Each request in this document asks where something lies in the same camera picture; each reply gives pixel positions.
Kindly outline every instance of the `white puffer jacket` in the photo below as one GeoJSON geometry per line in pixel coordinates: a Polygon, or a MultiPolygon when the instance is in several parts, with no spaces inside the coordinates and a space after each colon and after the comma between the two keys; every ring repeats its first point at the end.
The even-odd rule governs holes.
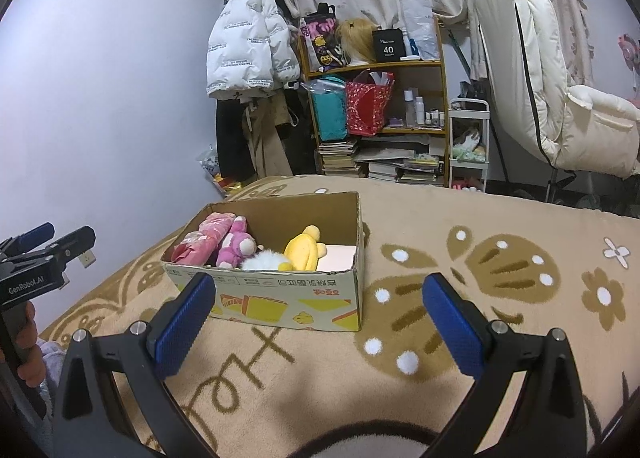
{"type": "Polygon", "coordinates": [[[218,100],[271,96],[300,65],[274,0],[229,0],[209,37],[207,93],[218,100]]]}

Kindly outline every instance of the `chair armrest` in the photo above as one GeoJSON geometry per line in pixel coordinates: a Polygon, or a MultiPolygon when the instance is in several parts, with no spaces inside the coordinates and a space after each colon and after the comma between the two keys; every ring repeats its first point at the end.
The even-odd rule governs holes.
{"type": "Polygon", "coordinates": [[[572,86],[567,89],[569,99],[580,107],[606,113],[611,117],[640,121],[640,109],[628,100],[614,94],[598,91],[589,86],[572,86]]]}

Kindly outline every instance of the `red gift bag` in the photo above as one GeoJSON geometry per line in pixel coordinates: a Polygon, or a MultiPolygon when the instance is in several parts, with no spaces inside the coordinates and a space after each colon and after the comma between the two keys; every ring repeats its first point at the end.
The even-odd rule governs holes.
{"type": "Polygon", "coordinates": [[[377,86],[368,83],[370,72],[362,72],[346,86],[347,129],[350,134],[375,136],[385,126],[385,108],[394,87],[393,73],[387,73],[389,83],[377,86]]]}

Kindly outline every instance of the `human hand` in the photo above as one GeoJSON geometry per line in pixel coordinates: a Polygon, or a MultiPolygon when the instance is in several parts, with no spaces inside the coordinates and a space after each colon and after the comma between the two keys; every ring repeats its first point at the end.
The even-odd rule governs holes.
{"type": "MultiPolygon", "coordinates": [[[[18,336],[15,343],[24,350],[30,350],[27,361],[18,367],[18,376],[27,383],[30,388],[36,388],[44,380],[46,369],[42,351],[36,344],[38,340],[38,329],[34,318],[36,309],[31,301],[27,302],[27,326],[25,326],[18,336]]],[[[4,353],[0,348],[0,362],[4,362],[4,353]]]]}

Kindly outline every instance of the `beige blanket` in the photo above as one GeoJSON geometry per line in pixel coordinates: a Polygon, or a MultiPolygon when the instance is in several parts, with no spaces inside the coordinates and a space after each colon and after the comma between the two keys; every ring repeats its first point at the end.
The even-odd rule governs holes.
{"type": "MultiPolygon", "coordinates": [[[[640,221],[343,177],[265,179],[236,199],[346,190],[360,193],[366,223],[363,330],[281,330],[209,319],[180,374],[168,381],[220,456],[285,457],[328,431],[373,420],[389,421],[390,434],[414,428],[416,441],[420,427],[441,430],[471,380],[457,370],[421,305],[422,280],[436,270],[489,319],[520,332],[555,326],[567,332],[590,444],[602,438],[628,388],[640,384],[640,221]]],[[[151,318],[177,295],[159,264],[170,242],[127,265],[45,335],[68,345],[78,327],[102,335],[151,318]]],[[[143,441],[154,444],[130,391],[122,391],[143,441]]],[[[512,388],[484,445],[504,427],[515,393],[512,388]]],[[[380,428],[356,427],[372,432],[374,426],[380,428]]]]}

